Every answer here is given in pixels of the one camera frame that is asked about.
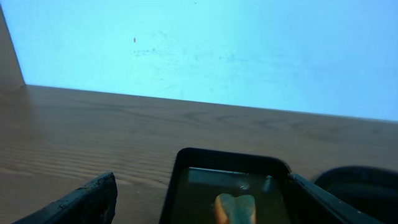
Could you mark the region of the black round tray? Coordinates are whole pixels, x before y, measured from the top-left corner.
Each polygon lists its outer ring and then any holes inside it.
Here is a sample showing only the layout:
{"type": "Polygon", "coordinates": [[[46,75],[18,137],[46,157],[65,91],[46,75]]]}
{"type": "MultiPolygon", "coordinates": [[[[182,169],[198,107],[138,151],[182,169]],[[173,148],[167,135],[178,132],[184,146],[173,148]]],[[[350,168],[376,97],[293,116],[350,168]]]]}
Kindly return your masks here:
{"type": "Polygon", "coordinates": [[[319,175],[314,184],[383,223],[397,223],[397,172],[343,166],[319,175]]]}

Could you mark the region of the black rectangular water tray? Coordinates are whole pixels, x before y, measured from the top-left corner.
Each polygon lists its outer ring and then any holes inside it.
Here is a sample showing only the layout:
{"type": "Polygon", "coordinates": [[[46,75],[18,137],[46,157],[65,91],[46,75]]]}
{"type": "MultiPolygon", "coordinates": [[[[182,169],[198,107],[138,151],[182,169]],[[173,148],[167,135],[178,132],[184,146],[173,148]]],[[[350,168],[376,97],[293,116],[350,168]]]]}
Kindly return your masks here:
{"type": "Polygon", "coordinates": [[[288,165],[275,157],[184,148],[177,153],[160,223],[216,223],[220,194],[254,198],[256,223],[291,223],[283,187],[288,165]]]}

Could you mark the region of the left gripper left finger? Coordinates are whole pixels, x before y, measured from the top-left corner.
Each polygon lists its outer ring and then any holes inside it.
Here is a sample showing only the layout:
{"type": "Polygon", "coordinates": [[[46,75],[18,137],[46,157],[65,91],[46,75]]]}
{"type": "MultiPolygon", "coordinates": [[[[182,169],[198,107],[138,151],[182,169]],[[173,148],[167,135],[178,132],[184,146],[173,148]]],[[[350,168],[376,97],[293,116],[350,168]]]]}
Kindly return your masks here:
{"type": "Polygon", "coordinates": [[[105,172],[84,186],[15,224],[111,224],[116,212],[118,189],[112,172],[105,172]]]}

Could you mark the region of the orange green scrub sponge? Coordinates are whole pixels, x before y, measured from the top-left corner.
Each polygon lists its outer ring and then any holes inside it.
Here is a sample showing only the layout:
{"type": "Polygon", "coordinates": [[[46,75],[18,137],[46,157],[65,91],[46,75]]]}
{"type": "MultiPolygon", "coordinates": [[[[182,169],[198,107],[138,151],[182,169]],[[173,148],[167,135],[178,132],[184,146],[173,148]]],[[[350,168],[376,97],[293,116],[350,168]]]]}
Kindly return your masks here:
{"type": "Polygon", "coordinates": [[[214,207],[217,224],[256,224],[256,204],[252,195],[219,194],[214,207]]]}

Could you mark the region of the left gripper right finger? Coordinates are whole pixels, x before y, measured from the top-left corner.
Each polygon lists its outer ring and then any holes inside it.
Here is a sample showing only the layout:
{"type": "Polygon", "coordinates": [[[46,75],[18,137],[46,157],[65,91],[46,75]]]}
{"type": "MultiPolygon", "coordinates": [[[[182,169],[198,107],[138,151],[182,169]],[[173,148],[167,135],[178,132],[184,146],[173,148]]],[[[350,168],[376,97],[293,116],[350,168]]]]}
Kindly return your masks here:
{"type": "Polygon", "coordinates": [[[383,223],[293,172],[284,177],[284,200],[293,223],[383,223]]]}

